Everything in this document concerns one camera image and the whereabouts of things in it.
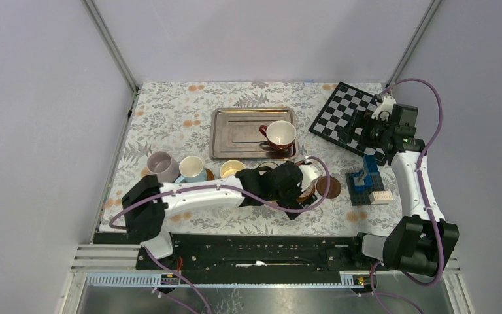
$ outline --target white wall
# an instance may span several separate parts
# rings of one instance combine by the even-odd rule
[[[430,0],[97,0],[146,81],[382,82]]]
[[[502,313],[502,1],[445,1],[401,78],[420,77],[441,94],[444,121],[428,154],[447,221],[458,224],[458,254],[477,313]],[[437,111],[417,83],[395,89],[420,108],[428,139]]]
[[[0,1],[0,313],[54,310],[129,98],[80,1]]]

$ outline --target metal tray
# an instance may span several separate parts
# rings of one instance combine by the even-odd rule
[[[285,120],[294,126],[290,108],[220,108],[212,113],[209,156],[212,159],[292,160],[299,154],[297,140],[286,152],[273,150],[259,127]]]

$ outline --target lego baseplate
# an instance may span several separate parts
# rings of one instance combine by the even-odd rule
[[[351,143],[343,143],[337,133],[351,119],[354,110],[373,112],[378,107],[371,94],[340,82],[318,116],[314,119],[309,131],[323,139],[349,150],[359,156],[374,155],[379,165],[386,163],[386,155],[381,149],[373,149],[359,145],[358,139],[363,131],[355,130]]]
[[[371,175],[373,181],[372,187],[366,188],[364,192],[355,192],[355,189],[353,188],[353,178],[351,175],[353,175],[353,173],[346,173],[345,181],[347,181],[347,189],[349,190],[351,205],[353,206],[370,205],[371,200],[369,196],[371,192],[386,190],[380,174],[373,174]]]

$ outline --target red mug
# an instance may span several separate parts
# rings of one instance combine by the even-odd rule
[[[264,135],[270,147],[281,152],[292,147],[297,137],[297,130],[288,121],[276,121],[268,126],[260,126],[259,131]]]

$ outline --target light blue mug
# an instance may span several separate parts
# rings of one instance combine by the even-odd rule
[[[181,182],[201,182],[207,180],[207,170],[205,163],[197,156],[185,157],[180,162],[180,177],[174,181],[175,183]]]

